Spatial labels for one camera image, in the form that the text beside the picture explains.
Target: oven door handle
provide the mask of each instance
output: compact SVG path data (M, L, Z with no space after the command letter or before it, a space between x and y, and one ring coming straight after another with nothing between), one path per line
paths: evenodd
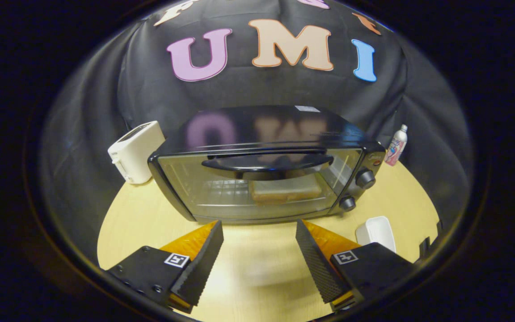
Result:
M270 181L317 173L333 163L331 155L318 153L268 153L215 157L202 165L222 177Z

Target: toaster oven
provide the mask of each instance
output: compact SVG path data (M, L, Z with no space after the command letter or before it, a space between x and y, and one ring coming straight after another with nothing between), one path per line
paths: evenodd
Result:
M198 112L148 166L186 219L250 224L352 210L384 153L323 108L248 106Z

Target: white container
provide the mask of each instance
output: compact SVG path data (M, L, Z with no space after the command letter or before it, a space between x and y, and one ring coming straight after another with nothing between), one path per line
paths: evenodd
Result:
M393 136L393 140L388 147L387 154L384 156L384 161L388 165L395 165L401 156L402 151L405 149L408 137L406 135L407 126L404 124Z
M357 243L361 246L377 242L395 253L397 252L393 230L385 216L369 218L357 228L355 235L357 236Z
M164 142L158 121L135 127L108 149L113 165L122 177L133 185L145 183L152 177L148 157Z

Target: white toaster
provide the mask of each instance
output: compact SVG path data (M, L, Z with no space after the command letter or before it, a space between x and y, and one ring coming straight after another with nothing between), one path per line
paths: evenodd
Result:
M139 185L152 177L148 157L163 142L164 135L158 121L153 121L135 127L107 151L122 177L128 183Z

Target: oven door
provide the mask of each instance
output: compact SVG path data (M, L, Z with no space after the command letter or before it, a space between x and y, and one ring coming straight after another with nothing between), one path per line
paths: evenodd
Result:
M197 220L267 222L327 214L359 161L356 149L325 154L160 157L175 194Z

